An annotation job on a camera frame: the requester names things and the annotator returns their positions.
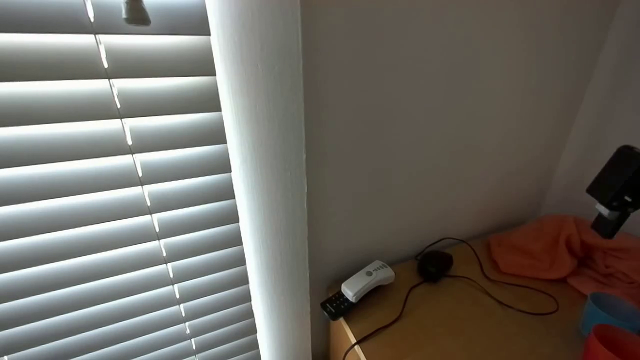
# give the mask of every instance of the white remote control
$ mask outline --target white remote control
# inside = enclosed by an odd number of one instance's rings
[[[362,297],[379,285],[386,285],[396,278],[391,268],[382,261],[374,261],[342,283],[337,293],[320,303],[331,320],[344,316]]]
[[[396,273],[380,260],[357,272],[342,283],[342,293],[352,302],[358,302],[371,289],[386,285],[396,279]]]

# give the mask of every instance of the wooden desk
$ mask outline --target wooden desk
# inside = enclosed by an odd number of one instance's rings
[[[584,339],[578,325],[586,297],[564,281],[540,281],[500,273],[488,257],[485,241],[474,241],[487,274],[526,284],[557,297],[560,311],[531,316],[498,305],[464,279],[442,279],[413,291],[395,325],[349,353],[349,360],[425,359],[579,359]],[[471,250],[457,245],[451,274],[466,275],[508,304],[530,311],[554,307],[531,290],[494,284],[483,278]],[[348,314],[330,326],[330,358],[341,360],[345,349],[400,311],[411,285],[419,282],[413,260],[392,266],[396,280],[373,290]]]

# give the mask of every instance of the orange cloth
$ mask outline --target orange cloth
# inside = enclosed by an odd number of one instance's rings
[[[606,240],[591,223],[568,215],[546,215],[489,237],[493,259],[503,272],[562,279],[589,294],[604,291],[640,307],[640,238]]]

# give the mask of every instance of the white wall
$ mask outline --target white wall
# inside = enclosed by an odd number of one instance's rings
[[[558,166],[544,213],[593,218],[585,193],[620,145],[640,147],[640,1],[624,0],[616,13],[584,102]],[[623,230],[640,235],[640,214]]]
[[[207,0],[207,13],[262,359],[308,359],[300,4]]]
[[[538,213],[617,4],[302,0],[318,358],[330,283]]]

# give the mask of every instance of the blue cup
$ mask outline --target blue cup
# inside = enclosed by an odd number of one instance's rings
[[[590,293],[582,313],[582,335],[588,336],[591,328],[599,323],[608,323],[640,334],[640,309],[615,295]]]

